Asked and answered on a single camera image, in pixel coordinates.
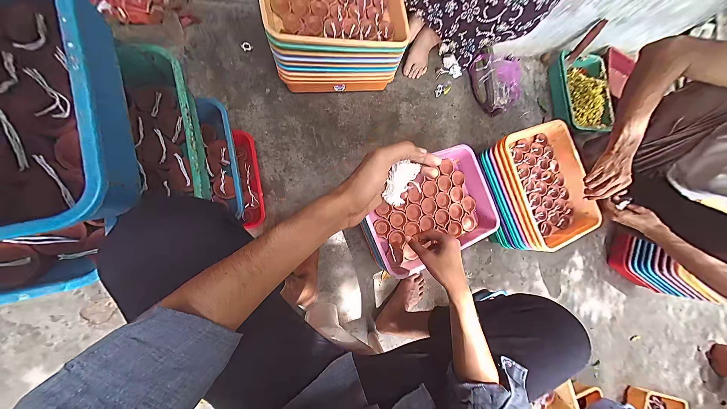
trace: plastic bag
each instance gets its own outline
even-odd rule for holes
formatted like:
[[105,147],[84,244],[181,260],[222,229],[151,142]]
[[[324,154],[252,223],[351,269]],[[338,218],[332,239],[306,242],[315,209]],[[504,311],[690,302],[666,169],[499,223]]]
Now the plastic bag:
[[512,55],[497,56],[485,49],[470,65],[472,91],[489,116],[502,113],[522,94],[520,62]]

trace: grey shirt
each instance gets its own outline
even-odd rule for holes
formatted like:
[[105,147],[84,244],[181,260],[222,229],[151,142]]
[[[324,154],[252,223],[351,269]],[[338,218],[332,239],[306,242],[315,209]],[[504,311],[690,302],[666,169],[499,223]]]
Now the grey shirt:
[[[207,319],[156,307],[104,337],[43,384],[16,409],[194,408],[225,368],[241,334]],[[530,408],[527,370],[506,357],[509,391],[499,384],[459,382],[449,370],[450,408]],[[429,409],[424,385],[395,409]],[[351,353],[333,361],[284,409],[373,409],[366,402]]]

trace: pink plastic tray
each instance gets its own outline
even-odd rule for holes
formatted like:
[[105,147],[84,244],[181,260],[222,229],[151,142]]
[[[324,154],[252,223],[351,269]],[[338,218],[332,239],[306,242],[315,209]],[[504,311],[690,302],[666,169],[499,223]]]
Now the pink plastic tray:
[[[459,237],[462,249],[465,249],[493,234],[499,228],[499,217],[495,211],[494,201],[472,148],[467,145],[457,145],[434,154],[443,159],[452,159],[457,164],[457,169],[465,174],[465,193],[473,197],[477,202],[475,208],[477,228]],[[378,219],[380,217],[374,212],[369,213],[364,219],[371,232],[376,231],[374,222]],[[401,264],[401,267],[394,269],[391,266],[389,246],[386,240],[374,233],[374,241],[376,242],[376,249],[373,250],[379,252],[386,265],[386,271],[395,278],[403,279],[424,269],[424,265],[419,259],[406,261]]]

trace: forearm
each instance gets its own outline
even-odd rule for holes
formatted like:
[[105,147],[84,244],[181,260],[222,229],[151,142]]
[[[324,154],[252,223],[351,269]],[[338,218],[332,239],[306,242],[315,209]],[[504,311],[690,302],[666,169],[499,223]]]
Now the forearm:
[[472,294],[469,289],[448,291],[448,294],[452,364],[457,378],[461,381],[499,383],[497,366],[482,332]]
[[296,266],[345,227],[347,216],[338,195],[321,197],[197,274],[160,305],[235,330]]
[[655,226],[645,235],[687,271],[721,296],[727,297],[727,263],[690,245],[665,225]]

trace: red plastic tray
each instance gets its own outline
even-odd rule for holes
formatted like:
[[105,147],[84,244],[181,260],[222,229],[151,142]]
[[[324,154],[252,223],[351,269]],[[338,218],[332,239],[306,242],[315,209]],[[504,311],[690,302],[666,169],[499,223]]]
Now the red plastic tray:
[[249,154],[249,159],[252,162],[252,176],[250,178],[250,188],[254,193],[257,194],[257,198],[260,200],[260,211],[253,217],[252,220],[245,221],[244,225],[247,229],[253,229],[258,227],[265,221],[265,200],[262,198],[262,184],[260,182],[260,166],[257,163],[257,151],[255,150],[255,140],[252,139],[252,135],[243,130],[233,130],[232,139],[235,141],[235,147],[240,149],[244,148]]

